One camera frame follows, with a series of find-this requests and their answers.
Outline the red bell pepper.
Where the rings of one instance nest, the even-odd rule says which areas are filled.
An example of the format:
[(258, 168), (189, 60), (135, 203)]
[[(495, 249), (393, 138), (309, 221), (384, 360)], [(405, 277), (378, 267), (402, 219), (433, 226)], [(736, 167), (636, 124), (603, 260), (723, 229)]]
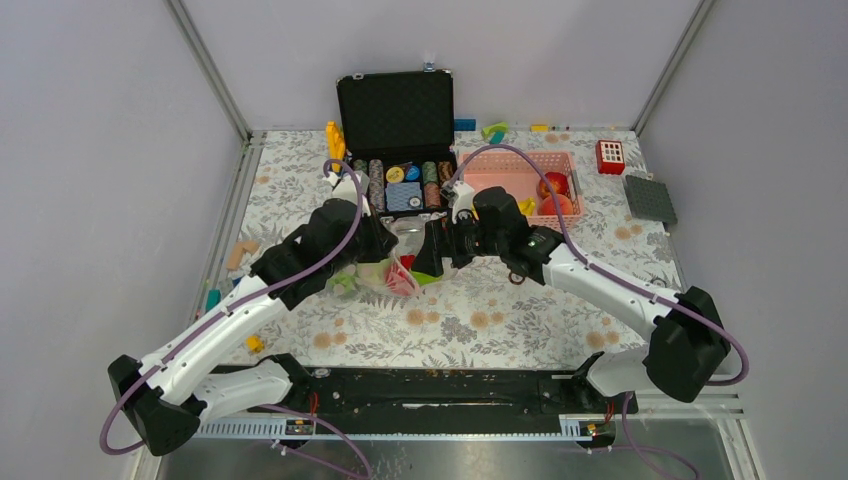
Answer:
[(411, 254), (401, 255), (392, 260), (393, 265), (386, 275), (385, 287), (395, 296), (416, 296), (419, 293), (419, 284), (410, 271), (415, 256)]

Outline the green round vegetable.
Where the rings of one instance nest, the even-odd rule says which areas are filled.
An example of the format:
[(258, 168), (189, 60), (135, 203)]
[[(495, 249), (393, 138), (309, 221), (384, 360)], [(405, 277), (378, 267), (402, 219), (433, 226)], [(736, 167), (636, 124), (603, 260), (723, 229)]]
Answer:
[(335, 296), (346, 296), (358, 291), (357, 280), (355, 273), (339, 272), (328, 280), (327, 287)]

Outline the clear pink-dotted zip bag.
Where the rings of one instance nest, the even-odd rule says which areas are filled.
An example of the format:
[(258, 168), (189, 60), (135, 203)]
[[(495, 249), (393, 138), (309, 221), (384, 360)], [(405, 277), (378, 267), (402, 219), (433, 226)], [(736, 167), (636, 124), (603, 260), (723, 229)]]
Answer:
[(427, 286), (452, 280), (458, 270), (451, 266), (450, 259), (442, 260), (443, 274), (438, 277), (411, 270), (424, 245), (425, 224), (434, 218), (434, 215), (426, 214), (399, 219), (384, 218), (384, 224), (399, 240), (389, 258), (378, 263), (345, 267), (328, 280), (325, 292), (336, 297), (352, 297), (365, 291), (412, 297), (421, 294)]

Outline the pale green cabbage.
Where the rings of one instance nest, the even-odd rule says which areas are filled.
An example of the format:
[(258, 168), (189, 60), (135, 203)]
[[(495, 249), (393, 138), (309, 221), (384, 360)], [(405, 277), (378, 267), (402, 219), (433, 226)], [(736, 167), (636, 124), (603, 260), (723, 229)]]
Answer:
[(371, 289), (383, 289), (386, 286), (386, 275), (392, 265), (392, 259), (376, 263), (359, 263), (356, 265), (357, 282)]

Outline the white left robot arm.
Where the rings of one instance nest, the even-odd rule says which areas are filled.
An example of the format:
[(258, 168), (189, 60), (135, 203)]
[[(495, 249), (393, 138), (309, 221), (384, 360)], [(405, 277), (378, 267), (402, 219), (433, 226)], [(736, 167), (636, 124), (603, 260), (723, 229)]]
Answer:
[(362, 206), (330, 199), (281, 243), (268, 248), (248, 275), (200, 320), (140, 360), (122, 355), (108, 367), (116, 397), (100, 432), (110, 455), (126, 453), (108, 443), (124, 414), (155, 456), (173, 452), (200, 427), (240, 410), (278, 403), (296, 411), (309, 401), (310, 385), (289, 356), (215, 373), (224, 356), (268, 322), (322, 291), (346, 267), (389, 258), (398, 238)]

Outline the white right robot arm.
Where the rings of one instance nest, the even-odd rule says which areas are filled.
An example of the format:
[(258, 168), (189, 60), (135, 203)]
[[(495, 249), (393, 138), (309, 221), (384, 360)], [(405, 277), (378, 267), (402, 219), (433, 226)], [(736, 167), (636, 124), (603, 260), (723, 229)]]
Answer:
[(645, 346), (602, 353), (582, 367), (575, 402), (597, 412), (618, 394), (655, 387), (691, 403), (730, 352), (715, 304), (692, 287), (684, 293), (641, 281), (590, 256), (563, 233), (532, 226), (501, 187), (475, 192), (456, 181), (450, 212), (424, 227), (413, 274), (438, 279), (477, 257), (497, 257), (514, 277), (573, 294), (639, 334)]

